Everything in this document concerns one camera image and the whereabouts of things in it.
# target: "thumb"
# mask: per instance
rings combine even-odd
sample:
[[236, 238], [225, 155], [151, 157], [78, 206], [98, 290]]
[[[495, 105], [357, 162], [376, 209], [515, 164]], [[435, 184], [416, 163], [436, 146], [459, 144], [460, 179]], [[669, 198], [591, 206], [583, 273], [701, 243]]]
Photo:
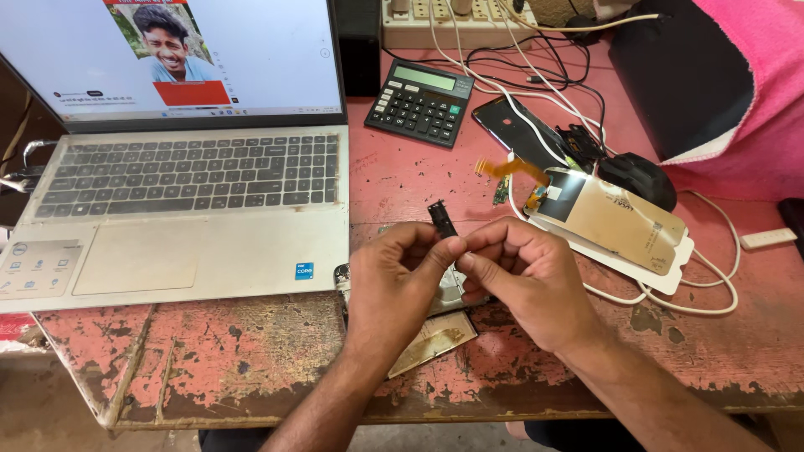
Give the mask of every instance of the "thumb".
[[502, 295], [516, 283], [516, 278], [495, 262], [479, 254], [466, 253], [457, 261], [457, 270], [475, 280], [490, 294], [503, 299]]
[[459, 236], [441, 240], [430, 249], [419, 266], [413, 270], [412, 279], [418, 281], [422, 287], [432, 287], [435, 290], [444, 276], [444, 272], [465, 251], [466, 240]]

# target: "computer mouse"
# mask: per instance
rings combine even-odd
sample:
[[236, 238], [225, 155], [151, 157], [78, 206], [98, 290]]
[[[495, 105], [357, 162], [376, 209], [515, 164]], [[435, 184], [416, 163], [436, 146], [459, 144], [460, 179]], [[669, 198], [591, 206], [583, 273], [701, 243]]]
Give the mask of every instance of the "computer mouse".
[[670, 178], [662, 168], [634, 153], [601, 160], [597, 164], [597, 177], [625, 188], [668, 212], [675, 208], [675, 187]]

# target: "laptop screen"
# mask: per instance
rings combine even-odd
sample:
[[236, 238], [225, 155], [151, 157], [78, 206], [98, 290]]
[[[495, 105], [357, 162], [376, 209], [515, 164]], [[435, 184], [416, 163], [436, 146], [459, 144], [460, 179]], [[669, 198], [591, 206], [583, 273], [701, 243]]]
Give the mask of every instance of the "laptop screen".
[[0, 53], [65, 122], [343, 112], [326, 0], [5, 2]]

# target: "pink cloth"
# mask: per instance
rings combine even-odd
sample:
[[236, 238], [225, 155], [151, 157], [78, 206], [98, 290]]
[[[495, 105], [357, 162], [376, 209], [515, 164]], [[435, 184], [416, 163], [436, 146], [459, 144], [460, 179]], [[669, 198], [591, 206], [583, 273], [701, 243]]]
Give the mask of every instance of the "pink cloth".
[[804, 198], [804, 2], [695, 0], [749, 62], [754, 98], [721, 152], [664, 166], [679, 190]]

